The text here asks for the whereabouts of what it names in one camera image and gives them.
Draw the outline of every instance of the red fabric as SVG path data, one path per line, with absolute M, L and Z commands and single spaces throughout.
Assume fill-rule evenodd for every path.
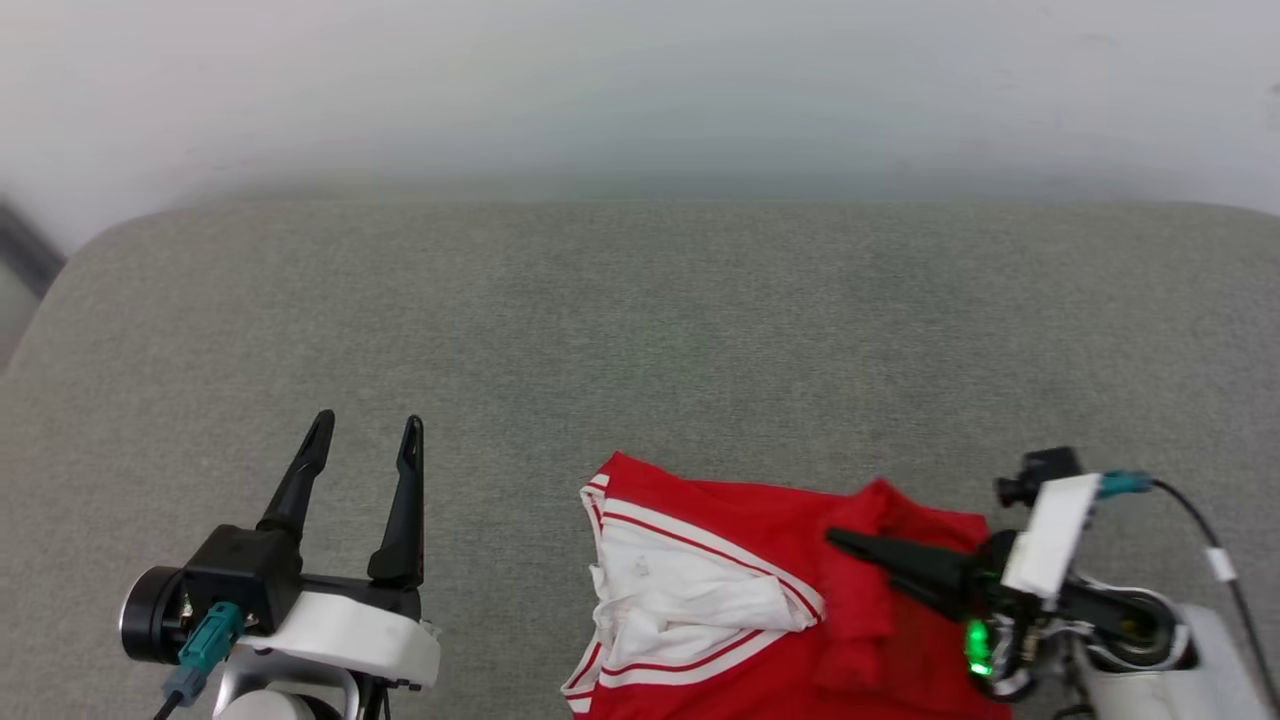
M 577 717 L 1010 717 L 1007 706 L 992 703 L 970 685 L 959 625 L 892 592 L 881 569 L 824 541 L 827 528 L 838 525 L 973 550 L 987 537 L 982 516 L 922 507 L 882 479 L 852 496 L 836 496 L 682 480 L 625 455 L 614 455 L 600 473 L 609 477 L 609 500 L 698 525 L 817 588 L 826 602 L 826 620 L 787 633 L 695 684 L 598 684 L 589 693 L 590 710 Z

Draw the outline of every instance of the white wall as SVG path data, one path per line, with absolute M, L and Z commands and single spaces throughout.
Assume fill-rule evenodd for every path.
M 1280 3 L 8 0 L 0 129 L 64 251 L 273 193 L 1280 211 Z

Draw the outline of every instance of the red jersey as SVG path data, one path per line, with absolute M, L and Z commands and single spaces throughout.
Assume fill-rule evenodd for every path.
M 581 496 L 600 602 L 561 688 L 575 717 L 1010 717 L 969 683 L 959 625 L 824 539 L 838 525 L 974 550 L 982 516 L 884 480 L 836 496 L 682 480 L 625 455 Z

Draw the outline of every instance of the gray cushion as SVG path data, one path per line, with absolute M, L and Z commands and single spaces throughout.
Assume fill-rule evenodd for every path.
M 311 571 L 362 573 L 402 423 L 426 423 L 422 596 L 444 665 L 434 697 L 393 696 L 399 717 L 567 715 L 557 688 L 593 605 L 576 491 L 614 450 L 831 492 L 887 474 L 1009 527 L 1024 514 L 996 510 L 991 478 L 1071 443 L 1185 488 L 1280 648 L 1277 281 L 1280 219 L 1196 205 L 134 220 L 72 260 L 0 386 L 0 707 L 154 712 L 166 669 L 120 651 L 124 592 L 216 524 L 256 521 L 323 407 L 338 429 Z M 1083 555 L 1236 625 L 1164 497 L 1108 501 Z

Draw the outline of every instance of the black cable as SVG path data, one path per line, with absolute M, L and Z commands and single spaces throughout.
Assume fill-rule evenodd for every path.
M 182 702 L 182 693 L 178 691 L 169 693 L 164 705 L 160 706 L 160 712 L 156 712 L 155 720 L 169 720 L 169 715 L 173 714 L 173 708 L 178 707 L 179 702 Z
M 1165 480 L 1153 480 L 1152 486 L 1167 492 L 1178 501 L 1179 505 L 1190 514 L 1196 524 L 1199 525 L 1201 532 L 1204 533 L 1204 539 L 1208 541 L 1210 546 L 1215 550 L 1222 550 L 1222 543 L 1217 539 L 1217 533 L 1213 528 L 1208 527 L 1208 520 L 1199 514 L 1199 510 L 1192 505 L 1192 501 L 1187 500 L 1187 496 L 1178 492 L 1178 488 L 1166 483 Z M 1228 589 L 1231 591 L 1231 600 L 1235 601 L 1235 609 L 1240 612 L 1240 620 L 1244 623 L 1244 634 L 1249 639 L 1249 647 L 1253 650 L 1253 657 L 1258 664 L 1258 673 L 1262 674 L 1262 685 L 1266 688 L 1267 698 L 1271 701 L 1271 710 L 1280 717 L 1280 691 L 1276 689 L 1276 683 L 1271 678 L 1271 667 L 1267 666 L 1267 656 L 1262 652 L 1262 639 L 1258 637 L 1258 629 L 1253 624 L 1253 612 L 1249 611 L 1249 603 L 1244 600 L 1244 591 L 1240 589 L 1240 582 L 1236 578 L 1226 580 Z
M 1062 720 L 1064 717 L 1070 717 L 1073 715 L 1084 715 L 1085 712 L 1093 715 L 1093 706 L 1087 702 L 1082 702 L 1080 705 L 1073 705 L 1059 710 L 1053 714 L 1053 720 Z

